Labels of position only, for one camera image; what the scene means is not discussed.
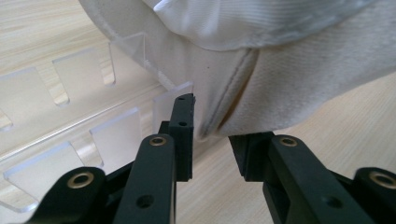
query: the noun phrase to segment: black plastic part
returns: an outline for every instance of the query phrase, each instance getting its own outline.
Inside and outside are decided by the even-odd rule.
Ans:
[[[114,223],[175,223],[175,144],[167,134],[142,141]]]
[[[177,97],[169,122],[169,135],[175,139],[177,181],[189,181],[192,178],[194,104],[192,93]]]
[[[273,168],[268,161],[268,148],[272,137],[274,137],[273,133],[229,137],[239,172],[246,181],[262,182],[266,179],[272,184],[278,183],[276,176],[272,175]]]
[[[396,223],[396,175],[379,168],[361,168],[352,194],[376,223]]]
[[[84,174],[93,176],[87,186],[74,189],[68,186],[71,179],[76,186],[87,181],[89,178]],[[98,168],[80,167],[68,172],[49,190],[26,223],[95,223],[106,204],[105,182],[105,173]]]
[[[300,139],[275,136],[269,158],[290,198],[286,223],[374,223]]]

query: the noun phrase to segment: wooden table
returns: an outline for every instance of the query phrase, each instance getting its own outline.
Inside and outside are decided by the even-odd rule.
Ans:
[[[0,2],[0,76],[35,66],[59,101],[63,93],[51,61],[96,47],[101,63],[109,63],[107,42],[77,0]],[[277,133],[303,139],[329,169],[348,177],[363,166],[396,172],[395,85],[396,74],[380,78]],[[177,186],[177,223],[272,222],[262,185],[243,181],[226,139],[201,144],[194,154],[193,180]]]

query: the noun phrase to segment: clear plastic tray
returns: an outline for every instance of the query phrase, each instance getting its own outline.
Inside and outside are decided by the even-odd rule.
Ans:
[[[56,98],[33,67],[0,76],[0,223],[25,221],[74,168],[108,174],[133,161],[142,136],[156,133],[174,99],[192,92],[189,81],[164,88],[145,48],[144,34],[111,42],[108,74],[96,49],[54,60],[64,88]]]

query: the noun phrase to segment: transparent plastic container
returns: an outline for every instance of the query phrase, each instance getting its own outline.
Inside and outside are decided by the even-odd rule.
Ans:
[[[142,138],[170,118],[174,99],[192,92],[190,81],[161,85],[146,47],[144,34],[109,43],[107,75],[96,49],[54,60],[64,88],[56,99],[34,67],[0,76],[0,223],[27,220],[72,169],[109,174],[133,161]]]

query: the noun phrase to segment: screw hole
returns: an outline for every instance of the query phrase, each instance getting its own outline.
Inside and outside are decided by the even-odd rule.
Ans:
[[[93,174],[90,172],[83,172],[80,174],[73,175],[67,181],[67,187],[70,189],[82,189],[91,184],[93,181]]]
[[[153,203],[154,203],[154,197],[152,197],[152,195],[143,195],[140,198],[138,198],[136,201],[136,205],[142,209],[151,207]]]
[[[396,179],[376,171],[369,174],[370,178],[379,186],[387,189],[396,189]]]
[[[341,208],[343,203],[333,196],[323,197],[322,201],[333,208]]]
[[[288,137],[283,137],[280,139],[280,143],[283,146],[286,147],[296,147],[297,146],[297,142],[296,140],[292,139],[292,138],[288,138]]]
[[[166,139],[163,137],[153,137],[149,140],[149,144],[155,147],[162,146],[166,143]]]

